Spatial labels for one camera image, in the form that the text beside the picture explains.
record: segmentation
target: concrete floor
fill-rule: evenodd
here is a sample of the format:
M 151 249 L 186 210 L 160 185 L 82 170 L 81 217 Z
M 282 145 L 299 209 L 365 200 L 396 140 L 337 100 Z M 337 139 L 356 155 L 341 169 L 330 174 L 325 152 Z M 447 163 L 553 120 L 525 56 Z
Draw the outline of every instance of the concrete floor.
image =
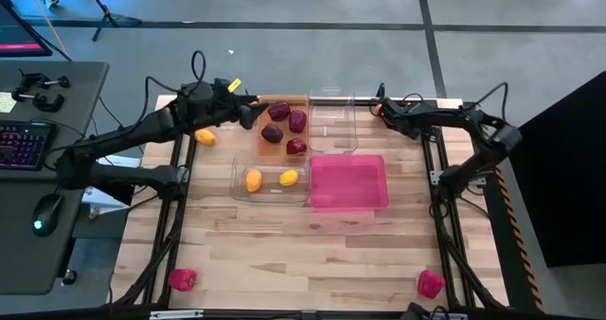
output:
M 94 30 L 60 27 L 75 61 L 111 65 L 102 95 L 124 123 L 143 105 L 143 79 L 152 75 L 172 86 L 193 80 L 189 57 L 202 49 L 207 77 L 239 77 L 253 94 L 301 94 L 319 86 L 348 86 L 374 94 L 419 92 L 442 96 L 439 71 L 449 98 L 475 100 L 497 83 L 509 82 L 508 120 L 521 125 L 606 68 L 605 28 L 600 33 L 558 33 L 532 29 L 507 33 L 472 32 L 473 26 L 606 27 L 606 0 L 428 0 L 425 19 L 419 0 L 102 0 L 112 11 L 145 21 L 308 22 L 471 26 L 467 32 L 336 29 L 108 28 L 91 43 Z M 30 0 L 13 0 L 24 17 L 36 17 Z M 62 0 L 54 20 L 92 21 L 101 16 L 93 0 Z M 47 27 L 39 31 L 55 42 Z M 437 56 L 430 56 L 432 48 Z M 55 55 L 50 60 L 60 60 Z M 153 90 L 153 106 L 159 89 Z M 498 114 L 500 97 L 483 108 Z M 100 107 L 99 130 L 115 128 Z M 126 155 L 138 156 L 138 151 Z M 508 174 L 508 165 L 504 165 Z M 606 317 L 606 267 L 547 269 L 515 181 L 510 194 L 526 240 L 545 308 L 550 313 Z M 47 296 L 0 297 L 0 313 L 94 307 L 105 302 L 115 241 L 80 240 L 70 266 L 80 281 L 58 286 Z

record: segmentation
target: yellow sticky note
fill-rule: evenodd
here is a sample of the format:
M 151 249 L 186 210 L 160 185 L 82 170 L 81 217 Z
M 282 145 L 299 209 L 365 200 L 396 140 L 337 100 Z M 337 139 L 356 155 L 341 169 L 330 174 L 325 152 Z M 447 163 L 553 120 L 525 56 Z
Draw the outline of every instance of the yellow sticky note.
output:
M 238 86 L 240 86 L 241 83 L 242 81 L 240 79 L 235 79 L 233 82 L 231 82 L 229 87 L 227 87 L 227 90 L 229 91 L 229 93 L 234 93 L 234 91 L 238 89 Z
M 10 113 L 17 101 L 13 100 L 10 93 L 0 92 L 0 113 Z

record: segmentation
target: computer mouse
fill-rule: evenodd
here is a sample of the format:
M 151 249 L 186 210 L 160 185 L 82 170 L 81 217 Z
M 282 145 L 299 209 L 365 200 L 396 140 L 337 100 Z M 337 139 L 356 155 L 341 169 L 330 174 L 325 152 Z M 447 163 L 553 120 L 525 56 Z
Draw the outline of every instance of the computer mouse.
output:
M 31 230 L 36 236 L 48 236 L 57 227 L 63 196 L 52 193 L 40 199 L 31 217 Z

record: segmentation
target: wooden tabletop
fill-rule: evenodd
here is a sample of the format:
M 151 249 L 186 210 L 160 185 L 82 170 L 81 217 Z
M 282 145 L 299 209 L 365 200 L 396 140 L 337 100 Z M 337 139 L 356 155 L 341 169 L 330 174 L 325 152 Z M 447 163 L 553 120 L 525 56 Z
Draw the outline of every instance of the wooden tabletop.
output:
M 161 96 L 156 108 L 173 98 Z M 444 108 L 461 104 L 460 99 L 437 102 Z M 217 144 L 196 151 L 176 262 L 177 268 L 197 270 L 199 281 L 191 292 L 173 291 L 170 307 L 403 311 L 410 302 L 425 309 L 446 306 L 444 291 L 434 300 L 417 294 L 421 271 L 441 274 L 420 142 L 387 130 L 367 108 L 356 110 L 356 127 L 355 153 L 385 160 L 390 205 L 384 211 L 313 213 L 309 202 L 303 207 L 238 202 L 229 194 L 232 161 L 236 153 L 255 149 L 258 132 L 238 124 L 209 128 Z M 443 133 L 450 165 L 472 155 L 464 131 L 445 128 Z M 167 165 L 171 149 L 171 142 L 147 145 L 144 167 Z M 434 158 L 439 168 L 437 151 Z M 148 188 L 133 203 L 152 195 Z M 483 197 L 467 192 L 464 197 L 485 207 Z M 464 202 L 457 205 L 468 262 L 496 299 L 508 304 L 490 221 Z M 129 216 L 112 281 L 116 297 L 150 259 L 159 210 L 155 200 Z M 158 269 L 154 300 L 164 269 Z M 454 276 L 462 301 L 456 268 Z

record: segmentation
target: keyboard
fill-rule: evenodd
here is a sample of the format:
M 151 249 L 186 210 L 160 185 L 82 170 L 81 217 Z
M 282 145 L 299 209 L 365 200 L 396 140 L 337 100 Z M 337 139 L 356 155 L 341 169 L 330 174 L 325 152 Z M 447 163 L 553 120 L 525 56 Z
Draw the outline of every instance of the keyboard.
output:
M 40 170 L 55 124 L 0 120 L 0 169 Z

